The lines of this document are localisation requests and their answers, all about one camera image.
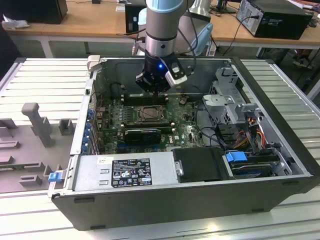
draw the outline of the blue plastic tab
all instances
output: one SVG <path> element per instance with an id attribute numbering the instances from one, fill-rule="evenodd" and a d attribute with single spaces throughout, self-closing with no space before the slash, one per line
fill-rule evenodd
<path id="1" fill-rule="evenodd" d="M 52 172 L 49 174 L 49 182 L 62 182 L 62 172 Z"/>
<path id="2" fill-rule="evenodd" d="M 248 161 L 246 154 L 243 151 L 230 151 L 226 155 L 228 162 L 245 162 Z"/>
<path id="3" fill-rule="evenodd" d="M 86 122 L 86 123 L 85 123 L 85 127 L 88 128 L 88 129 L 90 129 L 90 128 L 92 127 L 92 124 L 89 123 L 89 122 Z"/>
<path id="4" fill-rule="evenodd" d="M 82 145 L 81 146 L 81 150 L 86 152 L 86 151 L 88 151 L 88 147 L 86 145 Z"/>
<path id="5" fill-rule="evenodd" d="M 92 109 L 88 109 L 88 114 L 92 116 L 94 114 L 94 111 Z"/>
<path id="6" fill-rule="evenodd" d="M 90 135 L 90 131 L 89 131 L 88 129 L 85 129 L 85 130 L 84 130 L 84 135 L 85 135 L 85 136 L 89 136 L 89 135 Z"/>
<path id="7" fill-rule="evenodd" d="M 82 142 L 84 142 L 84 143 L 88 143 L 89 142 L 89 138 L 87 138 L 87 137 L 84 137 L 83 139 L 82 139 Z"/>

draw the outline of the motherboard chip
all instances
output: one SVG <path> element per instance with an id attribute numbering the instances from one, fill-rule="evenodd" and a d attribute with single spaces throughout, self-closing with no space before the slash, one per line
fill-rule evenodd
<path id="1" fill-rule="evenodd" d="M 140 122 L 159 122 L 162 120 L 162 106 L 147 106 L 137 109 Z"/>
<path id="2" fill-rule="evenodd" d="M 158 119 L 158 111 L 156 107 L 145 107 L 141 110 L 142 120 L 154 121 Z"/>

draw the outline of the gray plastic part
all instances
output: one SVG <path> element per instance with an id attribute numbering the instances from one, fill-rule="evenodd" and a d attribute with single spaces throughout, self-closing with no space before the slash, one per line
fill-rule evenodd
<path id="1" fill-rule="evenodd" d="M 6 126 L 0 127 L 0 138 L 12 138 L 12 135 Z"/>
<path id="2" fill-rule="evenodd" d="M 50 122 L 49 122 L 48 118 L 46 116 L 44 116 L 44 117 L 41 117 L 41 120 L 43 122 L 46 134 L 50 135 L 52 128 L 51 128 L 51 125 L 50 125 Z M 33 131 L 35 136 L 38 136 L 38 133 L 37 133 L 36 129 L 34 128 L 34 126 L 31 126 L 31 130 Z"/>
<path id="3" fill-rule="evenodd" d="M 56 166 L 56 171 L 60 171 L 60 170 L 62 170 L 62 167 L 60 164 L 58 164 L 58 166 Z"/>
<path id="4" fill-rule="evenodd" d="M 62 136 L 72 135 L 75 132 L 75 127 L 71 119 L 61 119 L 59 129 Z"/>
<path id="5" fill-rule="evenodd" d="M 0 165 L 12 164 L 14 160 L 12 156 L 0 156 Z"/>
<path id="6" fill-rule="evenodd" d="M 8 129 L 16 129 L 17 125 L 11 118 L 0 119 L 0 127 L 7 127 Z"/>
<path id="7" fill-rule="evenodd" d="M 61 136 L 58 124 L 51 124 L 50 134 L 54 145 L 52 147 L 44 147 L 40 138 L 35 136 L 30 128 L 30 125 L 19 125 L 16 129 L 11 129 L 13 140 L 20 143 L 19 148 L 3 149 L 0 148 L 0 156 L 12 156 L 14 158 L 13 164 L 16 165 L 14 170 L 4 170 L 10 168 L 11 165 L 0 165 L 0 193 L 24 192 L 24 191 L 39 191 L 47 190 L 49 182 L 43 177 L 44 170 L 37 172 L 27 172 L 24 165 L 37 164 L 42 162 L 44 166 L 49 165 L 55 171 L 58 165 L 61 169 L 66 169 L 70 159 L 70 149 L 73 140 L 73 135 Z M 42 185 L 34 185 L 23 187 L 19 180 L 22 175 L 38 175 L 42 178 Z M 62 188 L 63 184 L 56 184 L 55 188 Z"/>
<path id="8" fill-rule="evenodd" d="M 26 102 L 22 107 L 22 114 L 26 115 L 32 126 L 34 127 L 34 130 L 36 131 L 37 135 L 39 136 L 43 146 L 45 148 L 48 148 L 51 146 L 51 137 L 48 133 L 47 126 L 44 125 L 40 115 L 39 115 L 39 105 L 36 102 Z"/>
<path id="9" fill-rule="evenodd" d="M 45 166 L 43 176 L 44 176 L 45 178 L 48 178 L 49 175 L 50 175 L 50 173 L 52 173 L 52 172 L 53 172 L 53 171 L 51 170 L 50 166 L 47 165 L 47 166 Z"/>
<path id="10" fill-rule="evenodd" d="M 27 171 L 27 172 L 40 172 L 40 171 L 44 171 L 45 170 L 45 165 L 43 164 L 43 162 L 38 162 L 37 164 L 35 165 L 32 165 L 32 166 L 25 166 L 24 169 Z"/>
<path id="11" fill-rule="evenodd" d="M 0 141 L 0 150 L 5 149 L 17 149 L 20 147 L 20 143 L 18 141 Z"/>
<path id="12" fill-rule="evenodd" d="M 34 185 L 41 186 L 42 179 L 38 175 L 25 175 L 20 177 L 19 183 L 24 187 L 31 187 Z"/>

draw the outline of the black computer tower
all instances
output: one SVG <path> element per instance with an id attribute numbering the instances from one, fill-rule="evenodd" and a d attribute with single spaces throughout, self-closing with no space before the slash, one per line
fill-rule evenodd
<path id="1" fill-rule="evenodd" d="M 28 23 L 60 24 L 67 14 L 66 0 L 0 0 L 1 12 Z"/>
<path id="2" fill-rule="evenodd" d="M 286 0 L 242 0 L 236 14 L 256 38 L 293 40 L 300 39 L 312 16 Z"/>
<path id="3" fill-rule="evenodd" d="M 139 13 L 146 8 L 145 0 L 129 0 L 125 4 L 125 30 L 132 33 L 139 30 Z"/>

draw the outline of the black plastic cover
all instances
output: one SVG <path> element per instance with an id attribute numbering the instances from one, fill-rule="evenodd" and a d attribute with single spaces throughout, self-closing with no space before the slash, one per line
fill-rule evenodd
<path id="1" fill-rule="evenodd" d="M 224 151 L 218 147 L 190 147 L 172 150 L 174 161 L 180 161 L 183 176 L 179 183 L 210 182 L 229 180 L 222 155 Z"/>

